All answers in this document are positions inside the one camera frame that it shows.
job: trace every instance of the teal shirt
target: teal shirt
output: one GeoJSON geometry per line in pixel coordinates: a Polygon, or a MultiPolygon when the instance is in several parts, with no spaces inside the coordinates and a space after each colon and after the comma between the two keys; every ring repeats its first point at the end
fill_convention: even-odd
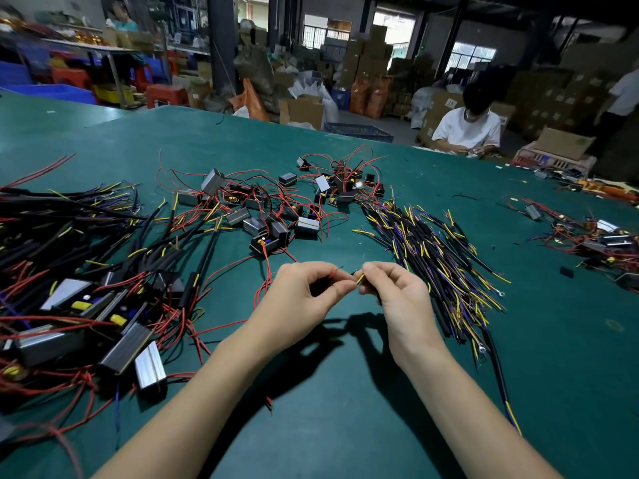
{"type": "Polygon", "coordinates": [[[116,30],[121,31],[129,31],[129,32],[137,32],[137,23],[133,20],[129,20],[128,22],[113,22],[113,25],[116,27],[116,30]]]}

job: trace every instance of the table leg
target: table leg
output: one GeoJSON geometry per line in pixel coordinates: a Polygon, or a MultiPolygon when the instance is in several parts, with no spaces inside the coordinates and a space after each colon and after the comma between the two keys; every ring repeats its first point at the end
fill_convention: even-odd
{"type": "Polygon", "coordinates": [[[116,81],[117,95],[120,99],[120,107],[128,108],[128,104],[124,98],[124,91],[122,90],[122,84],[120,83],[119,77],[117,75],[116,63],[113,60],[113,55],[110,52],[107,52],[108,64],[111,66],[111,72],[113,72],[113,79],[116,81]]]}

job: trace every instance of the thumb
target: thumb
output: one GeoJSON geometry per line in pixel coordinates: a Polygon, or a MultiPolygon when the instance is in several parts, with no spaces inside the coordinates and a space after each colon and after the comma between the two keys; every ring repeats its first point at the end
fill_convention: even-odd
{"type": "Polygon", "coordinates": [[[337,282],[333,282],[331,286],[322,292],[319,296],[315,298],[317,303],[325,309],[325,312],[328,312],[331,307],[336,305],[342,300],[342,297],[346,296],[349,292],[357,289],[357,284],[352,280],[340,280],[337,282]]]}
{"type": "Polygon", "coordinates": [[[395,282],[388,277],[386,272],[370,262],[366,262],[362,266],[362,271],[366,280],[377,290],[381,300],[388,301],[397,289],[395,282]]]}

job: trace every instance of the white t-shirt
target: white t-shirt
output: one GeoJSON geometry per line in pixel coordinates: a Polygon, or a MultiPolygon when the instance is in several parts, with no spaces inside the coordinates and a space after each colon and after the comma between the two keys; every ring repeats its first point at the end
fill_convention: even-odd
{"type": "Polygon", "coordinates": [[[633,112],[639,103],[639,70],[624,75],[610,89],[610,94],[616,95],[617,100],[612,103],[608,112],[622,116],[633,112]]]}
{"type": "Polygon", "coordinates": [[[465,107],[453,109],[446,114],[433,133],[433,141],[445,139],[449,144],[458,144],[468,149],[482,146],[499,147],[502,125],[494,112],[484,114],[480,119],[468,122],[464,119],[465,107]]]}

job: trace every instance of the orange bag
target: orange bag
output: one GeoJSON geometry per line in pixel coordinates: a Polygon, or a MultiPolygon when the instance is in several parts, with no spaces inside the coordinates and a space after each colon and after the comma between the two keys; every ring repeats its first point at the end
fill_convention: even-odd
{"type": "Polygon", "coordinates": [[[366,106],[366,111],[364,113],[368,117],[373,119],[379,119],[381,117],[381,113],[384,112],[386,100],[388,99],[388,88],[390,87],[391,80],[392,77],[387,77],[385,75],[379,78],[379,81],[371,94],[371,100],[368,101],[368,105],[366,106]]]}
{"type": "Polygon", "coordinates": [[[348,107],[350,112],[362,114],[366,109],[366,95],[368,93],[369,82],[367,80],[356,79],[351,87],[351,103],[348,107]]]}
{"type": "Polygon", "coordinates": [[[243,82],[244,92],[229,99],[229,102],[233,105],[233,110],[237,111],[239,108],[246,106],[249,110],[249,117],[251,119],[271,122],[271,120],[268,119],[267,110],[262,103],[262,99],[260,99],[258,93],[255,92],[251,81],[249,79],[244,79],[243,82]]]}

